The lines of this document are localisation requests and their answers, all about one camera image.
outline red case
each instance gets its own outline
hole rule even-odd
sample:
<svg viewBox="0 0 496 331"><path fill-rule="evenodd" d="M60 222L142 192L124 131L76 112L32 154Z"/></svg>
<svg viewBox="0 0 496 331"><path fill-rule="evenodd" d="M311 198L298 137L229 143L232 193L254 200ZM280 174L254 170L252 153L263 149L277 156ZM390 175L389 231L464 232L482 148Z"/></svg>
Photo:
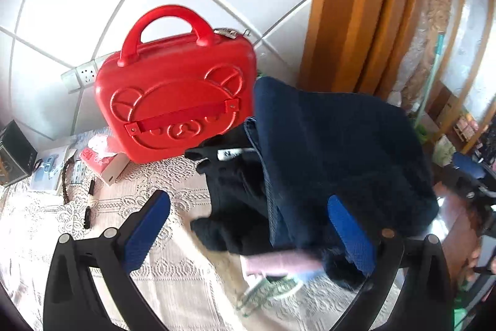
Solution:
<svg viewBox="0 0 496 331"><path fill-rule="evenodd" d="M189 34L141 43L154 20L174 16ZM100 110L135 163L179 156L241 124L252 113L256 58L251 43L228 38L192 10L165 5L133 26L122 51L106 59L95 82Z"/></svg>

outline bear ear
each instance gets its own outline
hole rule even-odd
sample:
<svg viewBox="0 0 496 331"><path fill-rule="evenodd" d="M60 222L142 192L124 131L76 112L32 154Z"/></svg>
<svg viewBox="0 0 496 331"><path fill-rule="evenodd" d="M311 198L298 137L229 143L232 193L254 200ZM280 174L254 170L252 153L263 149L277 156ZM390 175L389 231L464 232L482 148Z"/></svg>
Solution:
<svg viewBox="0 0 496 331"><path fill-rule="evenodd" d="M110 111L112 115L123 123L131 122L131 115L143 97L141 90L127 87L116 90L110 99Z"/></svg>
<svg viewBox="0 0 496 331"><path fill-rule="evenodd" d="M205 80L215 83L231 97L237 96L243 88L244 78L240 68L234 65L217 65L205 75Z"/></svg>

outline tissue box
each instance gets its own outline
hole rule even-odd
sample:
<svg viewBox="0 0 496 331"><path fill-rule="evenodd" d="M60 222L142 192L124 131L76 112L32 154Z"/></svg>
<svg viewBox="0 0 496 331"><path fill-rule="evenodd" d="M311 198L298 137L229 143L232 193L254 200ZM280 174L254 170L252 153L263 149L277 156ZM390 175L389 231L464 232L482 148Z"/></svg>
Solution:
<svg viewBox="0 0 496 331"><path fill-rule="evenodd" d="M115 156L98 158L98 154L90 148L81 151L81 160L86 163L105 184L113 184L118 175L129 163L129 158L125 153L117 153Z"/></svg>

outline electrical outlet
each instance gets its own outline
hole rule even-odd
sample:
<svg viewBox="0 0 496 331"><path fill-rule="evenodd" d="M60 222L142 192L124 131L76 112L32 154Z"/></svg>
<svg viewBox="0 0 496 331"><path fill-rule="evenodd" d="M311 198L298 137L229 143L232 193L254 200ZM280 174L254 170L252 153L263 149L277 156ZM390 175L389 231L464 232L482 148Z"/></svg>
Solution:
<svg viewBox="0 0 496 331"><path fill-rule="evenodd" d="M76 68L76 71L77 75L79 76L79 80L84 87L90 86L95 83L97 72L95 61L89 61L82 65L79 65Z"/></svg>
<svg viewBox="0 0 496 331"><path fill-rule="evenodd" d="M79 83L78 79L78 73L76 72L75 68L71 69L70 71L64 72L60 75L60 77L69 93L81 89L81 84Z"/></svg>

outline white lace tablecloth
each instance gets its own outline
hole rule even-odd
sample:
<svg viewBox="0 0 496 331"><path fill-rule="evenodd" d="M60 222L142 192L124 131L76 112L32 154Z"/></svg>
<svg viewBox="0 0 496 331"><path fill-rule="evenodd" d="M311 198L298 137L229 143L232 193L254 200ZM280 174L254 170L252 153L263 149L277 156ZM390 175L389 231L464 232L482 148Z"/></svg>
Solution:
<svg viewBox="0 0 496 331"><path fill-rule="evenodd" d="M156 189L169 193L170 216L145 263L131 277L151 308L171 330L329 330L354 295L320 277L294 296L267 302L248 318L233 309L247 288L239 257L207 251L189 229L191 219L208 216L210 198L195 164L178 157L138 166L130 163L117 182L97 180L88 201L91 172L81 186L70 186L70 203L60 196L29 192L29 180L4 190L0 199L0 281L34 330L43 329L43 299L55 244L60 234L97 237L119 227ZM83 228L92 208L91 229ZM127 328L99 271L93 278L112 321ZM399 290L393 286L374 327L388 317Z"/></svg>

